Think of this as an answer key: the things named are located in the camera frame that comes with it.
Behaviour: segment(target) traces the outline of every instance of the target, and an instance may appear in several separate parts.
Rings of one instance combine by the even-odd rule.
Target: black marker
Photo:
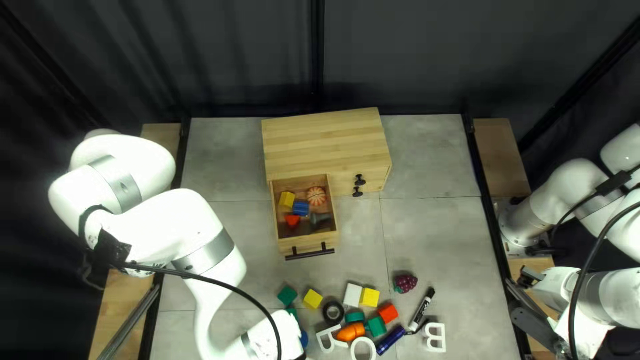
[[[424,300],[420,303],[420,307],[415,312],[413,319],[409,323],[409,331],[416,331],[420,323],[423,321],[425,315],[427,314],[427,307],[431,303],[431,299],[433,299],[433,295],[435,295],[436,291],[433,288],[427,289],[427,295],[424,297]]]

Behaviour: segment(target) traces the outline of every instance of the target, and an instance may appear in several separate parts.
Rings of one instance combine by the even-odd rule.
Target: orange block
[[[364,325],[361,322],[352,323],[347,327],[343,327],[340,332],[335,336],[336,340],[344,341],[345,343],[353,341],[355,338],[364,336]]]
[[[391,303],[379,308],[378,314],[380,314],[382,320],[385,321],[385,324],[394,321],[394,319],[398,317],[398,311],[396,310],[396,307]]]

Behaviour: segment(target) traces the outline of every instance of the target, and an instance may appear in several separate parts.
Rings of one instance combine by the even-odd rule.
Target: green spool
[[[347,323],[364,322],[364,313],[362,312],[348,313],[347,315],[344,315],[344,321]]]

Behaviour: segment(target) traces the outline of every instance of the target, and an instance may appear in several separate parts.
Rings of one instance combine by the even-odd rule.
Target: green block
[[[291,305],[296,297],[298,297],[298,293],[296,293],[296,290],[293,290],[288,286],[282,288],[282,291],[278,294],[278,300],[282,301],[284,306]]]
[[[293,317],[296,318],[297,321],[300,321],[300,319],[298,319],[298,311],[296,310],[295,307],[290,307],[289,309],[285,309],[289,314],[293,314]]]
[[[385,321],[382,320],[382,316],[378,316],[377,318],[373,318],[367,322],[369,325],[369,331],[371,331],[371,336],[374,338],[380,335],[384,335],[387,332],[387,327],[385,326]]]
[[[348,313],[344,315],[344,321],[349,322],[363,322],[364,321],[364,313],[361,311],[357,311],[355,313]]]

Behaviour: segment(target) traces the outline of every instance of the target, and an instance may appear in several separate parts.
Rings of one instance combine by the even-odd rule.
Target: wooden cabinet
[[[337,219],[327,231],[292,233],[284,222],[286,211],[278,207],[282,191],[289,189],[297,199],[304,199],[304,191],[320,182],[330,208],[311,210],[334,213],[331,196],[353,194],[359,179],[365,181],[359,192],[380,191],[391,170],[377,108],[266,119],[262,121],[262,144],[278,248],[283,255],[292,254],[293,246],[305,252],[321,249],[322,242],[325,247],[335,246],[338,233]]]

